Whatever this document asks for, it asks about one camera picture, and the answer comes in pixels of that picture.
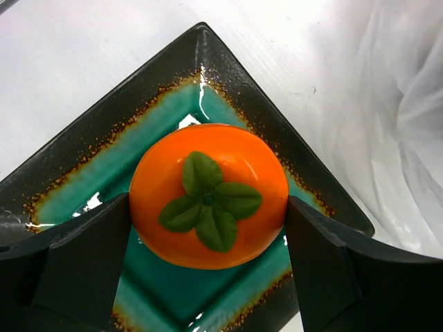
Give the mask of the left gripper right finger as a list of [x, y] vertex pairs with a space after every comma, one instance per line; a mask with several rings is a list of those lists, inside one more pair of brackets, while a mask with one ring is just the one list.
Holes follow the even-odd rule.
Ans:
[[441, 259], [367, 237], [294, 196], [285, 230], [304, 330], [442, 330]]

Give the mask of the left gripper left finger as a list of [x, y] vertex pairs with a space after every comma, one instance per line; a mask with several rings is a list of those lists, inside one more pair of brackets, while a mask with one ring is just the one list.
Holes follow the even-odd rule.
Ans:
[[132, 224], [129, 195], [1, 246], [2, 331], [106, 331]]

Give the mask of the orange fake persimmon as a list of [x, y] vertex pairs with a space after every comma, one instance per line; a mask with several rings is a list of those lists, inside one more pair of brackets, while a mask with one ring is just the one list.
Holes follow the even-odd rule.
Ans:
[[142, 242], [171, 264], [207, 270], [262, 254], [282, 229], [288, 197], [269, 146], [227, 124], [195, 124], [160, 139], [129, 188]]

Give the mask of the translucent plastic bag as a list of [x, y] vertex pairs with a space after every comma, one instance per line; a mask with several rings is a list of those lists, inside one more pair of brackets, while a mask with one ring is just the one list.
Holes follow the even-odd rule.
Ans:
[[442, 256], [442, 2], [375, 1], [329, 156], [377, 239]]

